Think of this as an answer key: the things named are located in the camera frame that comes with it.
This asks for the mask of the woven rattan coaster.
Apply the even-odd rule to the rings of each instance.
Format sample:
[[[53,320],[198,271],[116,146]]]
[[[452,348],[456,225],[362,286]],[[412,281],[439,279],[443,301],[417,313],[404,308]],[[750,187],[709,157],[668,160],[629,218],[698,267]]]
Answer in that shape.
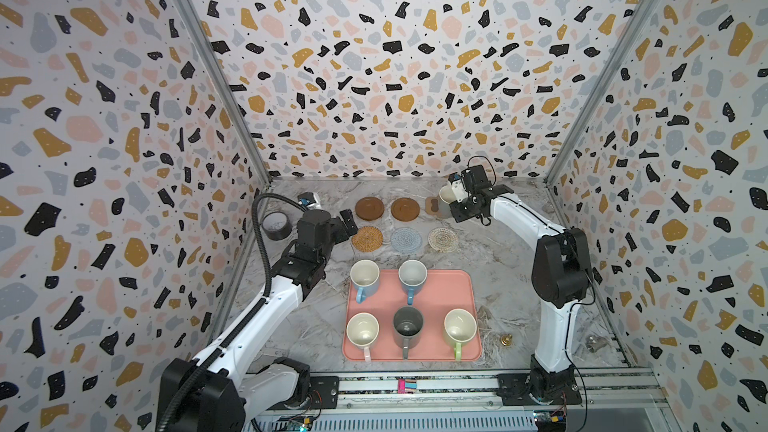
[[[383,233],[373,226],[360,228],[357,234],[351,238],[353,247],[363,253],[375,252],[382,246],[383,241]]]

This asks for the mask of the brown wooden coaster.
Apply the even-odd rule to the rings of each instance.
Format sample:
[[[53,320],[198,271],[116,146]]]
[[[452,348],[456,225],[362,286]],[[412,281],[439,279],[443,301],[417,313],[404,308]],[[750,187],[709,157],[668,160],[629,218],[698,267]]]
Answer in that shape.
[[[391,205],[391,215],[399,222],[414,221],[420,215],[420,206],[414,199],[401,197]]]
[[[372,222],[380,219],[385,211],[384,203],[378,197],[364,197],[355,205],[355,214],[363,221]]]

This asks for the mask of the white mug grey handle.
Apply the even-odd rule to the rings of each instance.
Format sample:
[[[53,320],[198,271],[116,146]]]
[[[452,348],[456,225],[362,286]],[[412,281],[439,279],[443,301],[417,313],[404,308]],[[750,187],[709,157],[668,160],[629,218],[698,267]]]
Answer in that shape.
[[[438,216],[441,219],[450,219],[452,217],[451,205],[456,201],[451,185],[443,186],[438,193]]]

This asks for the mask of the paw print wooden coaster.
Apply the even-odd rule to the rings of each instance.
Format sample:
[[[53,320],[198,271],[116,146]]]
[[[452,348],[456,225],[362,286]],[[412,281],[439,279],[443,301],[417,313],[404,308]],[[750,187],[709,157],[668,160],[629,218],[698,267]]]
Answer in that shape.
[[[425,199],[425,212],[433,217],[441,217],[440,200],[438,197],[431,196]]]

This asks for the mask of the beige patterned round coaster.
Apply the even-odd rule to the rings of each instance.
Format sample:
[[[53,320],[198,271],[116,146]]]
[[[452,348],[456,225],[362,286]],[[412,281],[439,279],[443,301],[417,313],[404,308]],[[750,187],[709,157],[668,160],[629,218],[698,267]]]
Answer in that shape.
[[[436,228],[428,235],[430,247],[439,253],[452,253],[458,249],[459,237],[449,228]]]

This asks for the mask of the light blue mug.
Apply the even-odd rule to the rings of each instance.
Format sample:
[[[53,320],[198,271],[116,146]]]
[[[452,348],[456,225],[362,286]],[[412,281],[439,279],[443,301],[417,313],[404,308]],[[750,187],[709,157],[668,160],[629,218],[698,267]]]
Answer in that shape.
[[[398,279],[407,297],[407,305],[412,306],[415,296],[423,289],[428,278],[428,269],[418,260],[407,260],[398,269]]]

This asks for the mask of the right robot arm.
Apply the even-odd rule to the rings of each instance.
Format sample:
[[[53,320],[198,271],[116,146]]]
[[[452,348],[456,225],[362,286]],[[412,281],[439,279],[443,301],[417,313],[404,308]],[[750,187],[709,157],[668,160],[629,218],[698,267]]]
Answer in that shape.
[[[571,351],[577,314],[593,280],[586,235],[539,214],[508,186],[492,184],[481,165],[450,175],[448,186],[456,222],[497,221],[534,251],[531,284],[541,301],[540,330],[522,393],[551,403],[575,385]]]

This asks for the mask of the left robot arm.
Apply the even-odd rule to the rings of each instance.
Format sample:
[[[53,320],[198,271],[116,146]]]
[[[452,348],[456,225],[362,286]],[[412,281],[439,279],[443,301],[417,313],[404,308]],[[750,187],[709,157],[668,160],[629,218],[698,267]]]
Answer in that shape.
[[[255,375],[248,370],[283,321],[324,279],[333,248],[358,232],[351,210],[334,217],[307,210],[294,245],[267,274],[261,295],[191,360],[175,359],[161,376],[158,431],[241,431],[276,404],[302,404],[309,368],[278,359]]]

